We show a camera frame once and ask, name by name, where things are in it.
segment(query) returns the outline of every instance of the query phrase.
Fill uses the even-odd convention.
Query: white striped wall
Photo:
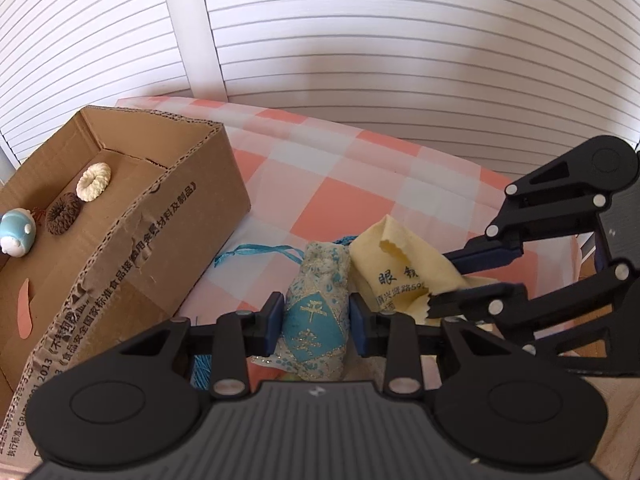
[[[639,0],[205,0],[231,102],[284,108],[516,178],[640,140]]]
[[[189,87],[165,0],[0,0],[0,142],[16,166],[82,106]]]

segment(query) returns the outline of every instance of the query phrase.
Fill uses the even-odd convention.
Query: blue toy
[[[29,211],[11,209],[0,221],[0,246],[2,252],[19,258],[29,252],[36,239],[36,222]]]

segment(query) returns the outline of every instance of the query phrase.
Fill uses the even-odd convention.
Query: white ring cookie
[[[76,186],[76,195],[80,200],[91,202],[100,196],[100,193],[109,185],[111,168],[104,162],[92,164],[82,174]]]

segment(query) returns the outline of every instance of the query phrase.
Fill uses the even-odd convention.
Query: yellow cloth
[[[350,278],[372,310],[409,314],[425,324],[431,295],[495,283],[462,276],[436,249],[387,215],[350,245]]]

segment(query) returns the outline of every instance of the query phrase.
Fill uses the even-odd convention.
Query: pink and white checkered cloth
[[[281,110],[178,97],[122,99],[118,106],[225,125],[252,210],[223,251],[240,244],[304,250],[310,240],[358,235],[389,214],[445,253],[484,232],[509,183],[431,148]],[[530,297],[577,279],[575,237],[531,242],[525,249],[510,266],[481,275],[524,283]],[[298,270],[277,253],[211,264],[180,314],[207,324],[233,310],[258,310],[274,290],[286,292]]]

